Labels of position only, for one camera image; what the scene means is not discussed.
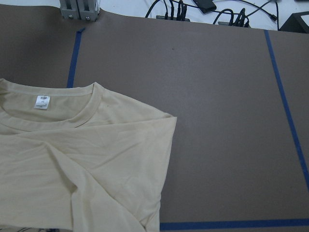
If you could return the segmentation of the cream long-sleeve printed shirt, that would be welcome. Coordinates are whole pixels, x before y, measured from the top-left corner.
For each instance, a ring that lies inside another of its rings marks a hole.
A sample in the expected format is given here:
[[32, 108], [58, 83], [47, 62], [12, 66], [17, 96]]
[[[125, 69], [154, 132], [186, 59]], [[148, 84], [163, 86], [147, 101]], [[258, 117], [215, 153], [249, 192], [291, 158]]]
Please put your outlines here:
[[1, 231], [159, 231], [176, 122], [98, 83], [1, 79]]

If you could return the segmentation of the black phone on desk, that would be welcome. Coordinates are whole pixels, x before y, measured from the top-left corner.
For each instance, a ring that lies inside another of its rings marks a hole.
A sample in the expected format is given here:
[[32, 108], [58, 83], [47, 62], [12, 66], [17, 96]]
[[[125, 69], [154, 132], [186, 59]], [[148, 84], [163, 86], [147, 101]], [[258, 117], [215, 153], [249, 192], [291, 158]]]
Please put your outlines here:
[[193, 0], [193, 2], [203, 14], [217, 9], [212, 0]]

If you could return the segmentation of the black device with label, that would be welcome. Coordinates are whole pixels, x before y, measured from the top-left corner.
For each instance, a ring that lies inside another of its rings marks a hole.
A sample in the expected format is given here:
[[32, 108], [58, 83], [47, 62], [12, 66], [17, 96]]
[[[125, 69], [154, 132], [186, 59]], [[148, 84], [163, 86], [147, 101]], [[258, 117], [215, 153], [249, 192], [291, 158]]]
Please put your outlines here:
[[280, 31], [309, 33], [309, 12], [293, 13], [280, 27]]

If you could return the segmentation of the aluminium frame post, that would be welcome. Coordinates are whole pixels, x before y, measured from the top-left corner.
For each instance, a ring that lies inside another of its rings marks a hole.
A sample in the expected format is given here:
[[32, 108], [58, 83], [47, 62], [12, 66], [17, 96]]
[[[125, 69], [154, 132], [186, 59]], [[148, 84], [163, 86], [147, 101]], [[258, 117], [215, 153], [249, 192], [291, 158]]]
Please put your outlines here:
[[64, 19], [96, 21], [100, 14], [100, 1], [60, 0], [60, 11]]

